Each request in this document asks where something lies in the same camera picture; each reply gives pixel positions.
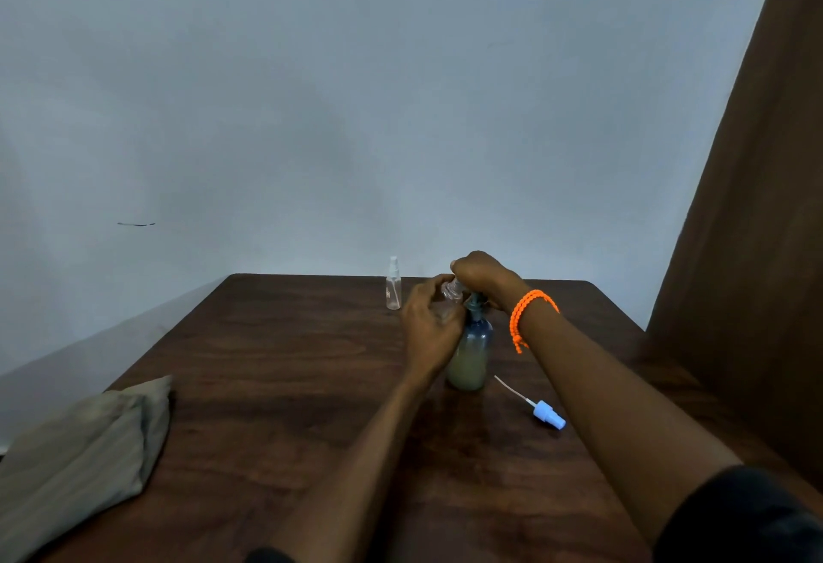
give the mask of hand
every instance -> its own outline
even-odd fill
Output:
[[[453,278],[454,275],[438,275],[417,284],[401,312],[406,336],[406,377],[426,388],[446,367],[463,335],[466,308],[456,305],[443,320],[430,308],[440,286]]]
[[[454,260],[452,271],[466,288],[482,292],[494,307],[509,314],[529,291],[520,275],[482,251],[472,251],[465,258]]]

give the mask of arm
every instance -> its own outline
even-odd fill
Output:
[[[465,309],[440,323],[429,309],[441,275],[416,286],[402,312],[406,371],[343,461],[279,527],[272,545],[298,563],[348,563],[365,555],[403,442],[423,397],[463,332]]]
[[[483,292],[509,314],[531,289],[478,251],[456,260],[452,270],[466,287]],[[649,543],[657,540],[687,496],[726,467],[741,463],[720,440],[545,301],[526,308],[520,333]]]

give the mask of table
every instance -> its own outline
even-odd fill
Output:
[[[415,280],[403,280],[406,295]],[[820,495],[586,281],[532,282],[577,327],[818,513]],[[564,415],[494,313],[490,376]],[[232,275],[115,384],[174,375],[169,438],[144,493],[42,553],[68,561],[240,561],[341,457],[402,372],[382,277]],[[490,378],[439,380],[406,443],[368,560],[648,561],[574,427],[553,431]]]

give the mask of person's right hand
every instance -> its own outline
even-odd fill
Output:
[[[452,273],[468,290],[482,292],[492,304],[508,313],[529,291],[517,273],[482,251],[472,251],[465,258],[454,260]]]

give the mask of forearm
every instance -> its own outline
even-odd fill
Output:
[[[500,300],[510,310],[527,291],[522,280],[512,280]],[[724,468],[740,464],[720,440],[545,301],[530,304],[520,332],[649,542],[686,496]]]
[[[298,563],[348,563],[365,554],[387,486],[428,385],[396,386],[343,461],[303,498],[273,546]]]

